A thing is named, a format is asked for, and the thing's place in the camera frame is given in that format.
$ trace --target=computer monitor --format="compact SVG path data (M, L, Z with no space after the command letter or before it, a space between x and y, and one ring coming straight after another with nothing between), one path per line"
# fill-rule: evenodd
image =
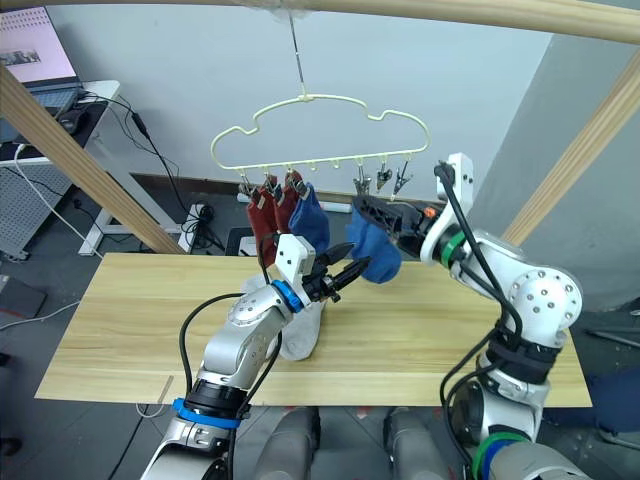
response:
M79 83L44 7L0 13L0 63L32 90Z

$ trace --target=perforated panel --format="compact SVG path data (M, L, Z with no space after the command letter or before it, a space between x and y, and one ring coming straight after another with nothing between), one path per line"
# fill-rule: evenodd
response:
M45 183L52 190L64 194L71 181L53 165L21 166L31 180ZM34 184L52 206L60 197L42 185ZM24 247L51 212L31 190L24 179L0 168L0 250L9 255L24 257Z

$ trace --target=wooden table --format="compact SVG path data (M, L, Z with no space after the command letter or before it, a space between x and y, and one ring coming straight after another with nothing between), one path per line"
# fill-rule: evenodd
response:
M178 330L204 300L240 290L254 258L105 257L49 365L38 398L170 403L184 395ZM498 306L441 267L405 263L391 282L358 280L327 304L312 356L280 358L256 395L268 405L437 405L442 376L495 322ZM232 300L192 323L194 368ZM551 373L549 406L591 406L571 341Z

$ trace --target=green ring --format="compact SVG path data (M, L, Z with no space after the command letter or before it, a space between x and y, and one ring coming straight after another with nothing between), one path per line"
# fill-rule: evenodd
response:
M528 441L522 435L511 432L494 433L493 435L489 435L487 438L485 438L484 442L480 444L480 446L478 447L478 451L473 457L471 472L473 473L473 478L475 478L476 480L480 480L478 470L480 470L480 466L482 465L482 460L484 460L484 456L487 453L487 449L491 446L491 444L499 440L515 440L516 442Z
M451 240L445 245L442 250L442 255L440 255L440 263L444 265L444 268L449 268L449 260L451 260L451 255L453 255L453 251L464 241L464 232L460 231L456 233Z

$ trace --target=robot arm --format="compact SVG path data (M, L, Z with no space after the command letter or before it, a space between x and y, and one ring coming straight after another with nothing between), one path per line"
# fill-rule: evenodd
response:
M193 387L187 388L184 399L174 401L177 414L142 479L229 476L234 432L266 375L256 382L269 344L295 313L312 302L338 301L338 291L366 269L368 258L351 262L335 276L328 273L327 267L344 258L352 247L341 244L316 255L303 237L279 237L276 267L283 280L243 295L233 305L224 326L207 344ZM277 354L272 354L270 364Z
M477 371L482 373L455 391L450 421L457 442L467 448L486 447L485 442L504 435L535 442L551 388L547 376L567 340L563 330L580 314L580 288L567 272L530 262L520 249L486 232L474 231L472 241L484 257L491 279L464 231L466 226L470 232L468 225L460 222L472 206L471 160L462 153L450 155L435 173L438 196L449 200L445 204L425 202L418 207L360 196L355 208L369 222L385 229L401 249L427 265L442 264L458 282L486 297L502 298L503 307L509 307L503 308L502 318L488 336L487 348L476 360ZM543 459L544 465L531 464L535 475L525 470L514 475L511 470L506 476L492 478L529 479L542 472L579 472L573 466L573 470L558 466L556 457L570 462L557 452L528 445L529 455L534 449ZM518 453L522 448L514 447L513 454L506 455L507 449L496 455L492 468L494 463L495 468L504 466L498 462L500 458L508 459L506 464L512 466L513 458L522 459Z

